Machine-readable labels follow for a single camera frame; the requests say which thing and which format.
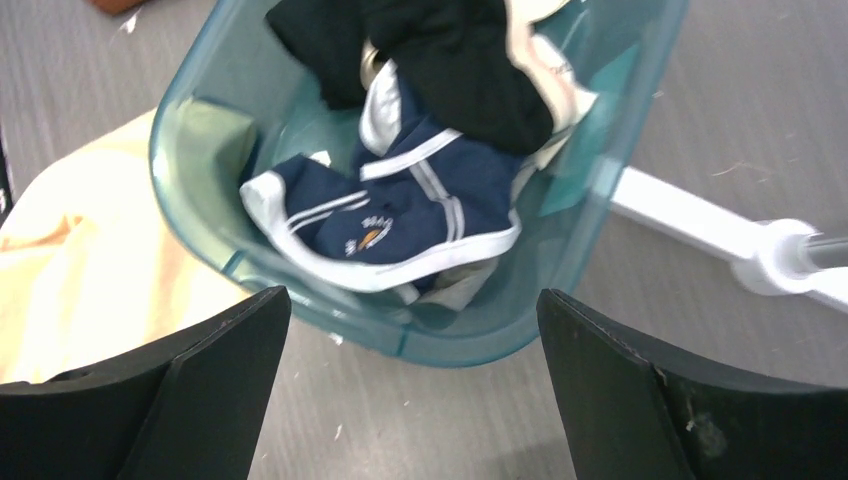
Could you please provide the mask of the black underwear beige waistband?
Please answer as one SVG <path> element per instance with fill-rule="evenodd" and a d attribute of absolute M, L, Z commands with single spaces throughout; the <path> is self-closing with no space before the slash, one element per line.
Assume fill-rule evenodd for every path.
<path fill-rule="evenodd" d="M 597 96 L 538 22 L 559 1 L 281 1 L 270 31 L 332 110 L 394 72 L 443 125 L 515 154 L 557 149 Z"/>

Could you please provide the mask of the beige underwear navy trim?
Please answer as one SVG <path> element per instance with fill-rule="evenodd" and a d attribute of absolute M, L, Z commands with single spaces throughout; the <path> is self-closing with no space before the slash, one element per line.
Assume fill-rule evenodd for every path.
<path fill-rule="evenodd" d="M 247 292 L 186 250 L 148 171 L 145 113 L 56 161 L 1 229 L 1 379 L 40 383 L 202 322 Z"/>

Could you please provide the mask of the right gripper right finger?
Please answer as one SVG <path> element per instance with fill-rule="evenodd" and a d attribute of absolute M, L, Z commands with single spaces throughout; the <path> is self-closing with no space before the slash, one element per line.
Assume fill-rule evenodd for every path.
<path fill-rule="evenodd" d="M 540 338 L 580 479 L 843 479 L 847 392 L 729 366 L 544 290 Z"/>

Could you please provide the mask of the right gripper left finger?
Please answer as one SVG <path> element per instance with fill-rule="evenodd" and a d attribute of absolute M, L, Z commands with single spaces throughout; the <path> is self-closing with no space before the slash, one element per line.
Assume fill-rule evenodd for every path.
<path fill-rule="evenodd" d="M 286 288 L 42 383 L 1 388 L 5 479 L 244 479 L 286 343 Z"/>

